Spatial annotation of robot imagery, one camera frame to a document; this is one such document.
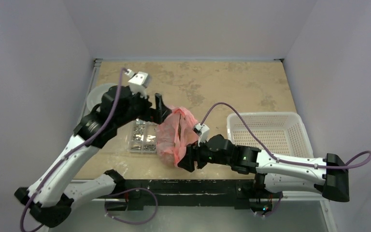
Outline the pink plastic bag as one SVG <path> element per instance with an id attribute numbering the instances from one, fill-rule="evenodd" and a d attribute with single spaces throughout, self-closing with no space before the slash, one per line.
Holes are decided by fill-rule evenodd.
<path id="1" fill-rule="evenodd" d="M 172 108 L 172 113 L 156 127 L 156 152 L 161 162 L 167 166 L 178 167 L 185 157 L 188 144 L 199 138 L 193 131 L 198 123 L 194 115 L 185 107 Z"/>

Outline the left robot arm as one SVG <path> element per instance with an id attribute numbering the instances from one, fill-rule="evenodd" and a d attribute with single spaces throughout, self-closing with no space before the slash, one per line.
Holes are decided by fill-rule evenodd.
<path id="1" fill-rule="evenodd" d="M 98 197 L 127 199 L 141 188 L 126 184 L 116 170 L 107 170 L 100 177 L 80 187 L 69 183 L 84 164 L 97 154 L 120 127 L 137 119 L 161 124 L 171 109 L 160 94 L 155 102 L 148 95 L 133 93 L 128 86 L 112 86 L 101 97 L 91 112 L 76 126 L 62 153 L 34 184 L 20 187 L 15 197 L 24 205 L 24 214 L 30 214 L 40 226 L 54 228 L 60 225 L 80 205 Z"/>

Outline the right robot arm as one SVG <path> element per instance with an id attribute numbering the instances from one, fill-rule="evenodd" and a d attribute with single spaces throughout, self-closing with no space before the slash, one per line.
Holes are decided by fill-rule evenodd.
<path id="1" fill-rule="evenodd" d="M 252 191 L 263 197 L 281 191 L 319 193 L 335 202 L 348 202 L 349 172 L 336 154 L 325 158 L 270 156 L 257 147 L 234 145 L 222 135 L 204 143 L 188 144 L 178 167 L 193 172 L 208 163 L 226 165 L 239 174 L 255 174 Z"/>

